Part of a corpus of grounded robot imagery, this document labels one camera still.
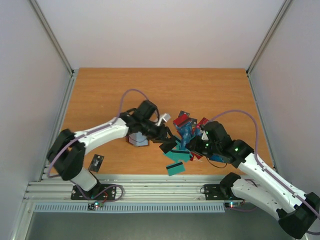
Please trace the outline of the brown leather card holder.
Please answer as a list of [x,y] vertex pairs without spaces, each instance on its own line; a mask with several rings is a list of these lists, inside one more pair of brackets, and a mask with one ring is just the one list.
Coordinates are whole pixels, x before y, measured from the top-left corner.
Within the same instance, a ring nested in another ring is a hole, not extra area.
[[147,147],[150,145],[149,140],[141,132],[136,132],[126,137],[127,142],[135,147]]

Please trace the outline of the blue VIP chip card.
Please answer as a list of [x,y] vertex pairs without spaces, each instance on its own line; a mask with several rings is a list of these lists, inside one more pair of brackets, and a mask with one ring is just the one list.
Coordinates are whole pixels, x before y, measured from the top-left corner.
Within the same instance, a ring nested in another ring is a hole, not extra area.
[[186,145],[190,142],[192,137],[194,136],[193,134],[193,124],[191,122],[186,123],[182,127],[179,128],[179,134],[181,136],[180,140],[180,147],[179,149],[181,151],[185,151]]

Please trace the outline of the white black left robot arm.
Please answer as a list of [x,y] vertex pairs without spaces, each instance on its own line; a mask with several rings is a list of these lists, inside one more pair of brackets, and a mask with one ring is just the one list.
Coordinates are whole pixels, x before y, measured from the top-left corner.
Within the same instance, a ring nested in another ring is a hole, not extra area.
[[49,167],[55,169],[64,181],[75,184],[87,200],[96,199],[103,193],[99,180],[84,168],[85,155],[92,150],[116,139],[141,133],[148,141],[159,143],[160,149],[167,153],[177,145],[166,122],[171,118],[165,113],[158,115],[157,106],[144,100],[139,107],[119,113],[111,121],[91,129],[72,132],[66,128],[60,132],[46,155]]

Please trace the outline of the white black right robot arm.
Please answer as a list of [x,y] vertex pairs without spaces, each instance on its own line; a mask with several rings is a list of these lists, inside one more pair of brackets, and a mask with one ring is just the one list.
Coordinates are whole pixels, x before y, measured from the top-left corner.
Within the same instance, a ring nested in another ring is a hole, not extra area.
[[220,182],[225,198],[240,198],[274,217],[292,238],[301,239],[320,216],[320,198],[305,193],[269,167],[243,140],[233,140],[217,121],[204,125],[203,133],[193,137],[186,147],[204,157],[220,159],[251,177],[258,186],[249,184],[231,172]]

